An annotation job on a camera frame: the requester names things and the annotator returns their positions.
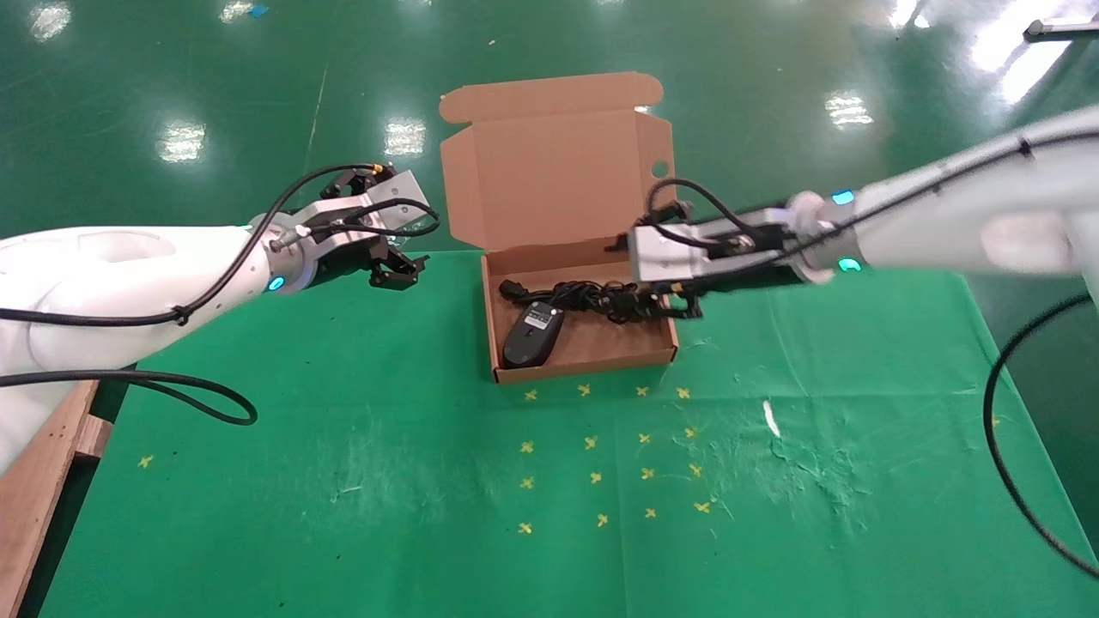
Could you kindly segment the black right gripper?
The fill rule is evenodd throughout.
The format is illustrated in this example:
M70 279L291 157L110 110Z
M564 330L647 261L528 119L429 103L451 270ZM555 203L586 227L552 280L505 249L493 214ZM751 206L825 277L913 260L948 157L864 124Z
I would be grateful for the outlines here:
M632 247L633 231L620 233L606 251L625 253ZM701 319L702 294L742 293L774 287L789 287L804 284L797 271L788 264L768 264L758 269L750 267L752 261L715 261L707 266L700 277L700 293L687 284L657 285L657 309L659 316L676 320Z

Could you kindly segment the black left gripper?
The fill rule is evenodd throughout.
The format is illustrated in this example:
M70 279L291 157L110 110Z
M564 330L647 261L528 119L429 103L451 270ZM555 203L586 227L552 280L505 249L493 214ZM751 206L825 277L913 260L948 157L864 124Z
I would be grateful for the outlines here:
M360 196L396 176L393 167L360 167L341 172L322 189L323 199ZM428 266L429 255L408 257L389 244L376 245L376 239L333 249L315 263L314 282L333 282L356 271L370 271L371 287L402 293L417 285L420 274Z

